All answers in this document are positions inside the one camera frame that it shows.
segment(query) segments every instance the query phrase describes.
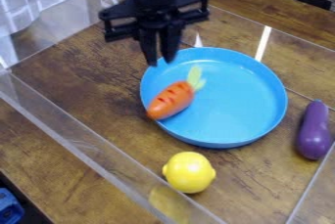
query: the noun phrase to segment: yellow lemon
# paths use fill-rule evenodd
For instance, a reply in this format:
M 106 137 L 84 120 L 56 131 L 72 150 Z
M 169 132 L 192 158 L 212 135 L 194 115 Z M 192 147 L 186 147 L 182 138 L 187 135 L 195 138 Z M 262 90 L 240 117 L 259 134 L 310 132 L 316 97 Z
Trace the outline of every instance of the yellow lemon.
M 196 152 L 173 155 L 163 167 L 163 174 L 172 187 L 188 194 L 206 190 L 216 177 L 210 160 Z

